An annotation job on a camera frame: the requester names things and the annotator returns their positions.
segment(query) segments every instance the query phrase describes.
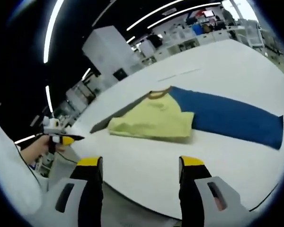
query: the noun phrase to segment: white cabinet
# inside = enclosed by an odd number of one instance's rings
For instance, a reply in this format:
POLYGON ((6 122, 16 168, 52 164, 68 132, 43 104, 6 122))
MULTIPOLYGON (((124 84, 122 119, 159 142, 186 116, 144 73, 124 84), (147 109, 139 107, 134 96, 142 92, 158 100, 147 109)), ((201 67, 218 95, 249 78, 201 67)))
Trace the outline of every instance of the white cabinet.
POLYGON ((105 79, 122 68, 127 75, 135 73, 131 66, 139 62, 138 56, 114 26, 93 30, 82 47, 85 55, 105 79))
POLYGON ((151 57, 156 51, 156 48, 149 40, 144 40, 144 42, 140 44, 139 49, 146 58, 151 57))
POLYGON ((221 31, 214 31, 213 32, 213 37, 215 41, 222 41, 222 40, 227 40, 229 39, 229 33, 226 30, 221 30, 221 31))
POLYGON ((215 42, 215 39, 214 39, 212 33, 198 35, 197 40, 198 40, 200 46, 215 42))
POLYGON ((168 58, 169 56, 171 56, 171 54, 169 53, 168 48, 164 48, 162 50, 158 50, 155 52, 154 57, 157 61, 161 61, 163 59, 168 58))

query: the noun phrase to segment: white sleeve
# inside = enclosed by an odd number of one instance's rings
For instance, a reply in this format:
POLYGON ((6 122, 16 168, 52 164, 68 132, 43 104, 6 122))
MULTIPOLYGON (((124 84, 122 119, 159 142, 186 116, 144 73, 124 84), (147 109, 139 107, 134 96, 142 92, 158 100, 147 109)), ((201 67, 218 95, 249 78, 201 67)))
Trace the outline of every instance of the white sleeve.
POLYGON ((0 127, 0 188, 21 215, 35 213, 42 202, 42 191, 21 159, 14 142, 0 127))

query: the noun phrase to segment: person's arm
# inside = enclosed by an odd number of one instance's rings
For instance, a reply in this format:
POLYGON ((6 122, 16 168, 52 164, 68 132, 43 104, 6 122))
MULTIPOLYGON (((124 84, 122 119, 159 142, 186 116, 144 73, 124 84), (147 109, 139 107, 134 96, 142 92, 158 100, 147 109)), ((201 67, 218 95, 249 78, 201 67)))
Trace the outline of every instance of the person's arm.
MULTIPOLYGON (((33 163, 40 155, 48 151, 49 138, 50 137, 47 135, 41 136, 30 146, 21 151, 21 156, 28 165, 33 163)), ((63 151, 64 149, 62 146, 58 146, 57 150, 63 151)))

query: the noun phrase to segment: desk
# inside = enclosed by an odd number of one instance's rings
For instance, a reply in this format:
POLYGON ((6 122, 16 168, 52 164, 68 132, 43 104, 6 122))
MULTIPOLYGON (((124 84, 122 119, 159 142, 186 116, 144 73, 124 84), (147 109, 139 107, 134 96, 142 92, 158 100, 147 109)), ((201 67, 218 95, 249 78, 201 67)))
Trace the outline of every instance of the desk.
POLYGON ((284 136, 280 150, 275 150, 196 130, 191 144, 185 145, 110 136, 106 130, 89 134, 93 125, 141 95, 170 85, 284 115, 284 74, 255 50, 225 40, 157 62, 102 93, 73 125, 72 132, 86 138, 72 148, 80 157, 103 156, 105 182, 136 203, 173 218, 181 218, 180 155, 203 160, 212 176, 221 177, 240 194, 247 209, 256 207, 284 175, 284 136))

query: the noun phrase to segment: ceiling light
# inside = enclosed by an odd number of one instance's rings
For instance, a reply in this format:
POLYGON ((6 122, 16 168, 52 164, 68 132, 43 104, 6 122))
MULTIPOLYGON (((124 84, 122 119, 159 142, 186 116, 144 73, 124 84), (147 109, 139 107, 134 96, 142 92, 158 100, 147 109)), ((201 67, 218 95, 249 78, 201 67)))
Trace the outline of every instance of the ceiling light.
POLYGON ((144 17, 142 17, 140 20, 137 20, 136 22, 134 22, 132 25, 130 25, 126 30, 129 31, 130 29, 132 29, 133 27, 135 27, 138 23, 140 23, 141 21, 145 20, 146 18, 148 18, 149 16, 151 16, 152 14, 160 11, 161 9, 164 9, 168 6, 171 6, 173 4, 176 4, 177 2, 180 2, 180 1, 183 1, 183 0, 176 0, 176 1, 173 1, 169 4, 166 4, 164 6, 161 6, 160 8, 157 8, 156 10, 154 10, 153 12, 150 12, 149 14, 145 15, 144 17))
POLYGON ((18 141, 15 142, 15 144, 19 144, 19 143, 24 142, 24 141, 26 141, 26 140, 29 140, 29 139, 31 139, 31 138, 33 138, 33 137, 35 137, 35 135, 32 135, 32 136, 26 137, 26 138, 24 138, 24 139, 18 140, 18 141))
POLYGON ((87 76, 87 74, 89 73, 89 71, 90 71, 90 68, 88 68, 88 69, 86 70, 86 72, 84 73, 84 75, 83 75, 83 77, 82 77, 82 80, 85 79, 85 77, 87 76))
POLYGON ((133 36, 132 38, 130 38, 130 39, 127 40, 126 42, 129 43, 129 42, 131 42, 134 38, 135 38, 135 36, 133 36))
POLYGON ((46 37, 45 37, 45 44, 44 44, 44 55, 43 55, 43 62, 44 63, 48 62, 49 45, 50 45, 51 37, 52 37, 52 33, 53 33, 53 26, 55 24, 55 20, 57 18, 57 15, 59 13, 59 10, 61 8, 63 1, 64 0, 57 0, 55 6, 53 8, 51 18, 49 19, 49 23, 48 23, 48 27, 47 27, 47 31, 46 31, 46 37))
POLYGON ((117 0, 111 0, 109 5, 106 6, 106 8, 102 11, 102 13, 100 13, 100 15, 97 17, 97 19, 95 20, 95 22, 93 23, 92 27, 96 25, 96 23, 98 22, 98 20, 100 20, 100 18, 103 16, 103 14, 105 14, 105 12, 116 2, 117 0))
POLYGON ((51 96, 49 94, 49 86, 48 85, 45 87, 45 91, 46 91, 46 97, 47 97, 49 110, 51 111, 51 113, 53 113, 53 107, 52 107, 52 102, 51 102, 51 96))
POLYGON ((173 16, 175 16, 175 15, 178 15, 178 14, 180 14, 180 13, 184 13, 184 12, 189 11, 189 10, 192 10, 192 9, 201 8, 201 7, 206 7, 206 6, 215 6, 215 5, 220 5, 220 4, 221 4, 220 2, 217 2, 217 3, 208 3, 208 4, 204 4, 204 5, 199 5, 199 6, 190 7, 190 8, 188 8, 188 9, 184 9, 184 10, 181 10, 181 11, 179 11, 179 12, 177 12, 177 13, 171 14, 171 15, 169 15, 169 16, 167 16, 167 17, 161 19, 161 20, 158 20, 156 23, 153 23, 152 25, 149 25, 147 28, 154 27, 155 25, 157 25, 158 23, 161 23, 161 22, 164 21, 164 20, 167 20, 167 19, 169 19, 169 18, 171 18, 171 17, 173 17, 173 16))

